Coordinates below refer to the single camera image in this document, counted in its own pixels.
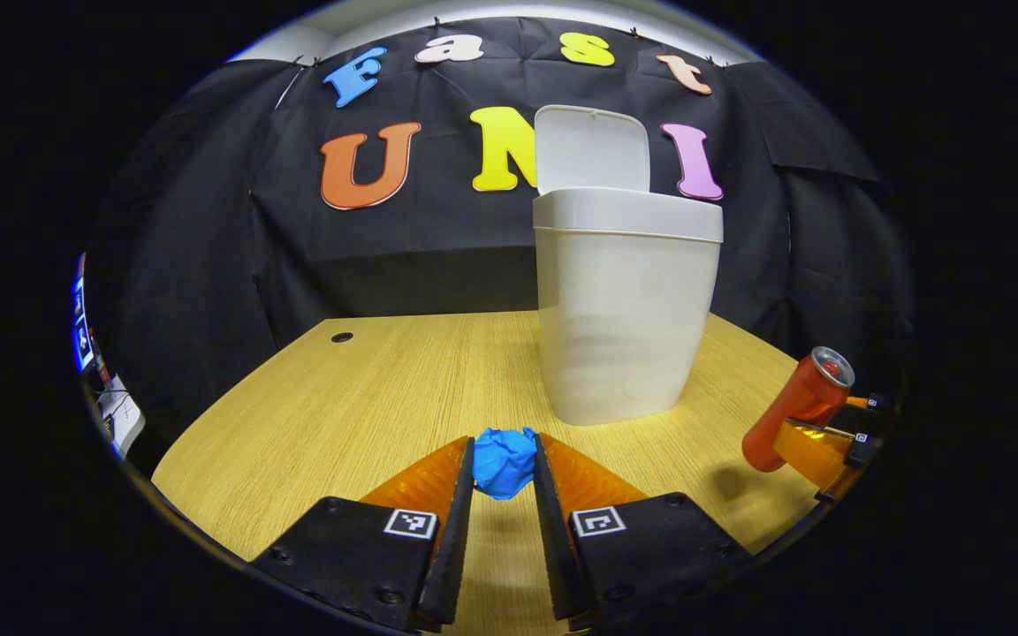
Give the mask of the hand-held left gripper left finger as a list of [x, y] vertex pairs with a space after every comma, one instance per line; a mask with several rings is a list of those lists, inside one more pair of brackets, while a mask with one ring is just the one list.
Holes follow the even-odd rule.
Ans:
[[475, 442], [430, 452], [357, 500], [324, 496], [252, 560], [312, 600], [393, 631], [456, 619]]

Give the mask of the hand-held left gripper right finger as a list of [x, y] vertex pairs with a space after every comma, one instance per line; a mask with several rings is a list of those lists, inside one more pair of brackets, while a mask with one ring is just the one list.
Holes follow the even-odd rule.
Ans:
[[535, 447], [553, 615], [571, 631], [670, 625], [752, 560], [690, 496], [647, 495], [552, 435]]

